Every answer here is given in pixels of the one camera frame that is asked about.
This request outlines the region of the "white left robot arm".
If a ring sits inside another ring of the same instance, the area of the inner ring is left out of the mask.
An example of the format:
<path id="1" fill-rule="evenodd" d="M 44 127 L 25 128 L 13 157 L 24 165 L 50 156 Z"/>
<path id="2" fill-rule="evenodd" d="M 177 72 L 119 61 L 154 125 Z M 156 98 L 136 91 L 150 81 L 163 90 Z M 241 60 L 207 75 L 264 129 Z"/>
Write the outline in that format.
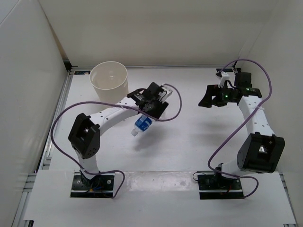
<path id="1" fill-rule="evenodd" d="M 137 89 L 126 95 L 113 107 L 101 112 L 85 115 L 79 114 L 72 126 L 68 140 L 76 151 L 79 159 L 80 173 L 83 183 L 89 189 L 95 189 L 99 185 L 100 171 L 97 166 L 96 153 L 100 148 L 100 137 L 107 130 L 139 113 L 147 114 L 149 126 L 153 119 L 159 119 L 168 107 L 166 99 L 172 94 L 172 90 L 165 85 L 157 85 L 152 82 L 147 89 Z"/>

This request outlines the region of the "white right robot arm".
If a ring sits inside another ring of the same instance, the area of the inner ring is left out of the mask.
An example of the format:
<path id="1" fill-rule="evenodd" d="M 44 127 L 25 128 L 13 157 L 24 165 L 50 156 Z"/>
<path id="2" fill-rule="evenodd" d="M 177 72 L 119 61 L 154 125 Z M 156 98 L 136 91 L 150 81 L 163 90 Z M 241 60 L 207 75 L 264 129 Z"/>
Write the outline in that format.
<path id="1" fill-rule="evenodd" d="M 213 185 L 225 188 L 230 178 L 235 179 L 249 173 L 272 173 L 285 147 L 285 140 L 275 135 L 262 108 L 262 94 L 253 88 L 251 73 L 240 72 L 235 75 L 234 85 L 228 87 L 230 76 L 226 72 L 217 72 L 220 80 L 217 85 L 208 85 L 205 96 L 199 102 L 200 107 L 223 107 L 236 103 L 242 112 L 248 137 L 239 149 L 234 160 L 222 163 L 216 168 Z"/>

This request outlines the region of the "blue label plastic bottle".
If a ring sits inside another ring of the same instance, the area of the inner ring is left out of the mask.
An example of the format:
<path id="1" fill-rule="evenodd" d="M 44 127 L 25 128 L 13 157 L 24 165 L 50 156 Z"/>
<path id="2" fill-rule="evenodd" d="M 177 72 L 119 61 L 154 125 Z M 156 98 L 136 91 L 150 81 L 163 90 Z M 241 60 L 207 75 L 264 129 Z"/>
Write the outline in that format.
<path id="1" fill-rule="evenodd" d="M 142 114 L 134 123 L 134 129 L 131 134 L 135 137 L 139 133 L 145 132 L 151 125 L 152 119 Z"/>

